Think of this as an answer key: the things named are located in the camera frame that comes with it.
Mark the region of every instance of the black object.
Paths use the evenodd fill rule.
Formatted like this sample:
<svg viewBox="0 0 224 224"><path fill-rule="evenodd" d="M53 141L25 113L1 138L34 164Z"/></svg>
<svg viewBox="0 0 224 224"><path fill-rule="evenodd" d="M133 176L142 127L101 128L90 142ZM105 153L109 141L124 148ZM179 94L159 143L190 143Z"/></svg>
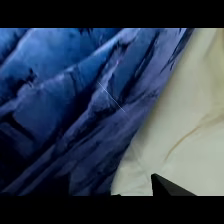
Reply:
<svg viewBox="0 0 224 224"><path fill-rule="evenodd" d="M158 174L152 174L151 180L153 196L196 196Z"/></svg>

